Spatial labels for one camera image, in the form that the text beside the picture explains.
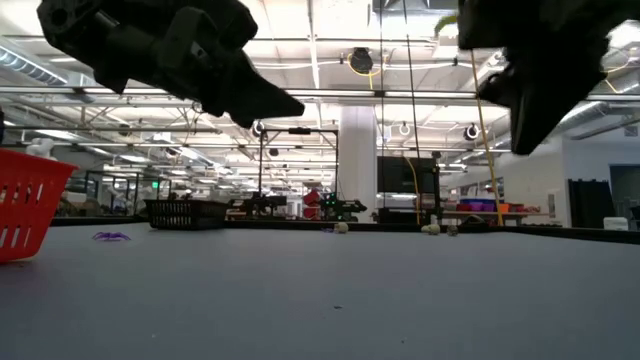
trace ceiling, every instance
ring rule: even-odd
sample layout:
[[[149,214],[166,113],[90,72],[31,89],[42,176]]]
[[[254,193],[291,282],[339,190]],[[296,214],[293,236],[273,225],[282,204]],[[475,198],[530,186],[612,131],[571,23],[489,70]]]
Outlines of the ceiling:
[[[91,83],[91,70],[82,63],[69,59],[65,54],[49,46],[42,38],[42,31],[36,16],[38,0],[3,0],[0,2],[0,47],[10,48],[30,61],[41,65],[55,74],[68,79],[82,79]],[[453,11],[455,2],[432,1],[432,8],[424,8],[424,3],[408,1],[410,4],[409,25],[398,11],[372,12],[371,2],[366,0],[243,0],[259,25],[256,39],[244,48],[258,71],[272,83],[286,89],[307,90],[377,90],[384,84],[385,90],[397,91],[473,91],[473,73],[469,53],[459,53],[458,65],[454,66],[456,56],[455,27],[445,28],[444,36],[438,42],[434,38],[433,28],[438,19]],[[410,47],[407,47],[405,34],[409,34]],[[623,77],[635,71],[636,51],[634,44],[640,41],[640,31],[629,27],[614,34],[615,48],[607,57],[605,66],[615,70],[614,77]],[[385,59],[384,71],[368,77],[355,73],[347,65],[346,59],[354,47],[368,47],[377,69],[380,59]],[[476,66],[479,77],[485,78],[501,69],[501,56],[498,50],[476,51]],[[550,54],[549,61],[554,61]],[[6,67],[0,67],[0,85],[46,86]],[[144,84],[130,82],[129,86]],[[613,93],[613,90],[601,85],[598,92]],[[174,147],[184,144],[193,145],[197,151],[196,161],[189,157],[168,158],[160,147],[136,148],[136,154],[147,157],[153,164],[194,166],[201,164],[220,164],[231,168],[238,180],[248,180],[257,174],[257,152],[251,147],[257,138],[238,128],[228,118],[216,118],[211,115],[198,115],[189,102],[170,98],[166,95],[145,95],[119,98],[112,94],[93,95],[96,103],[87,106],[68,96],[45,94],[9,95],[0,99],[3,107],[15,106],[16,110],[28,111],[34,117],[29,125],[57,124],[69,126],[116,127],[129,124],[132,127],[166,129]],[[308,127],[324,130],[338,129],[342,118],[342,109],[352,106],[339,98],[309,97],[304,99],[306,110],[298,118],[280,118],[265,120],[267,128],[288,129],[290,127]],[[388,101],[383,107],[380,99],[368,99],[358,104],[373,106],[380,130],[385,131],[387,146],[391,149],[415,147],[414,131],[417,130],[419,146],[422,148],[476,148],[480,144],[465,141],[463,129],[472,123],[477,124],[478,110],[473,101],[438,100],[421,101],[414,109],[407,101]],[[489,139],[493,141],[504,137],[508,130],[508,112],[495,106],[483,107],[484,121],[488,128]],[[195,134],[185,132],[185,128],[198,129]],[[157,131],[135,132],[123,137],[114,132],[92,131],[78,134],[82,141],[108,145],[123,143],[153,142],[150,138]],[[269,162],[279,161],[276,165],[289,164],[300,167],[295,171],[270,170],[268,177],[285,179],[286,183],[297,186],[303,180],[319,179],[331,183],[333,170],[331,165],[322,162],[333,161],[333,139],[319,135],[290,135],[286,131],[272,139],[271,146],[283,146],[277,157],[266,155]],[[198,145],[215,145],[212,148],[198,148]],[[287,149],[287,146],[302,147]],[[94,146],[102,152],[97,155],[112,159],[114,155],[129,152],[119,146]],[[392,151],[394,155],[415,156],[409,149]],[[460,160],[456,152],[444,152],[443,163]],[[304,161],[315,162],[314,169],[304,170]],[[116,163],[143,165],[118,158]],[[197,181],[200,178],[224,177],[216,171],[191,169],[188,175]]]

